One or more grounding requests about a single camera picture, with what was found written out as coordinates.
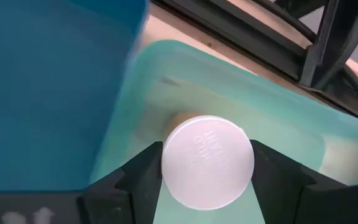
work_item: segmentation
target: blue plastic container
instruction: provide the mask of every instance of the blue plastic container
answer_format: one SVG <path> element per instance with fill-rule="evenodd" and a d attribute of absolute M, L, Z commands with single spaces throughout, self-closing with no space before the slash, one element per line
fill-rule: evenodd
<path fill-rule="evenodd" d="M 0 190 L 89 184 L 146 0 L 0 0 Z"/>

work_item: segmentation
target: black plastic part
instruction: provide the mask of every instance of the black plastic part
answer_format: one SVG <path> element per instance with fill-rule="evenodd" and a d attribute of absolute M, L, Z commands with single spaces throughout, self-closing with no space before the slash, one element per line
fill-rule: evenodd
<path fill-rule="evenodd" d="M 358 185 L 348 187 L 251 140 L 252 185 L 266 224 L 356 224 Z"/>
<path fill-rule="evenodd" d="M 50 218 L 56 224 L 87 224 L 81 220 L 80 195 L 81 192 L 0 193 L 0 223 L 22 224 L 18 220 L 24 218 L 27 223 L 35 223 L 33 219 L 38 213 L 41 218 Z"/>
<path fill-rule="evenodd" d="M 162 142 L 155 142 L 84 191 L 0 192 L 0 223 L 13 212 L 10 219 L 46 224 L 32 221 L 34 212 L 43 211 L 52 215 L 50 224 L 152 224 L 162 183 L 161 154 Z M 23 223 L 11 221 L 6 223 Z"/>
<path fill-rule="evenodd" d="M 347 187 L 258 141 L 251 144 L 252 185 L 266 224 L 358 224 L 358 186 Z M 0 193 L 0 223 L 152 224 L 161 155 L 162 143 L 155 142 L 83 192 Z"/>
<path fill-rule="evenodd" d="M 323 90 L 358 44 L 358 0 L 329 0 L 308 49 L 300 85 Z"/>
<path fill-rule="evenodd" d="M 160 194 L 162 142 L 155 142 L 83 195 L 91 224 L 152 224 Z"/>
<path fill-rule="evenodd" d="M 276 0 L 274 3 L 299 19 L 316 9 L 323 7 L 329 0 Z"/>
<path fill-rule="evenodd" d="M 358 43 L 358 0 L 331 0 L 330 13 L 326 11 L 323 19 L 323 24 L 331 26 L 325 26 L 320 36 L 277 4 L 255 0 L 312 41 L 314 44 L 307 50 L 294 45 L 226 0 L 152 2 L 253 58 L 288 81 L 300 84 L 302 80 L 300 86 L 309 94 L 358 118 L 358 78 L 344 64 Z"/>

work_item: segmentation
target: beige surface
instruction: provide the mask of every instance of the beige surface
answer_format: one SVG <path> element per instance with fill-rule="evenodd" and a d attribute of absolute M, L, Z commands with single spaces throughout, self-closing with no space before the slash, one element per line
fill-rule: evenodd
<path fill-rule="evenodd" d="M 300 46 L 306 47 L 307 45 L 310 45 L 310 42 L 297 30 L 289 26 L 286 22 L 281 21 L 277 16 L 261 8 L 256 3 L 250 0 L 228 1 L 232 2 L 242 10 L 247 11 L 250 15 L 256 17 L 258 20 L 268 24 L 271 28 L 275 29 L 277 32 L 286 36 L 290 40 L 298 43 Z M 220 43 L 216 39 L 187 24 L 167 11 L 164 11 L 163 9 L 151 4 L 150 16 L 142 35 L 142 46 L 149 45 L 150 43 L 157 40 L 167 39 L 179 40 L 186 44 L 192 45 L 193 47 L 214 55 L 221 60 L 225 60 L 242 69 L 246 69 L 252 73 L 268 78 L 272 82 L 275 82 L 281 86 L 291 89 L 297 93 L 306 95 L 315 100 L 314 97 L 310 96 L 302 89 L 292 85 L 291 83 L 287 82 L 265 67 L 259 65 L 250 58 Z M 358 63 L 353 60 L 348 60 L 347 64 L 353 69 L 353 71 L 356 72 L 356 74 L 358 74 Z"/>

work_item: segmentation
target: white bottle cap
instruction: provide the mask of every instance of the white bottle cap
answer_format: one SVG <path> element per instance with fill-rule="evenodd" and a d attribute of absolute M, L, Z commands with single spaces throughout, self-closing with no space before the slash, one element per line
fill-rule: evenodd
<path fill-rule="evenodd" d="M 162 153 L 162 175 L 172 196 L 196 210 L 235 201 L 254 171 L 245 132 L 217 116 L 197 116 L 177 126 Z"/>

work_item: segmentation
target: plastic tote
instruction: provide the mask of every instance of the plastic tote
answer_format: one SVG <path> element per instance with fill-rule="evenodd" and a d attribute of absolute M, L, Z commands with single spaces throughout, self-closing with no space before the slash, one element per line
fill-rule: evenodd
<path fill-rule="evenodd" d="M 150 45 L 131 64 L 96 161 L 93 181 L 131 162 L 153 142 L 164 141 L 170 120 L 189 112 L 226 118 L 250 139 L 311 170 L 346 185 L 358 185 L 357 118 L 175 41 Z M 158 146 L 149 147 L 143 156 L 152 149 Z M 135 186 L 152 191 L 151 187 Z M 142 200 L 134 199 L 134 205 Z M 139 205 L 138 209 L 141 213 L 145 208 Z M 226 207 L 197 211 L 176 201 L 162 182 L 154 223 L 258 224 L 264 223 L 264 217 L 251 184 Z"/>
<path fill-rule="evenodd" d="M 146 0 L 0 0 L 0 191 L 90 182 Z"/>

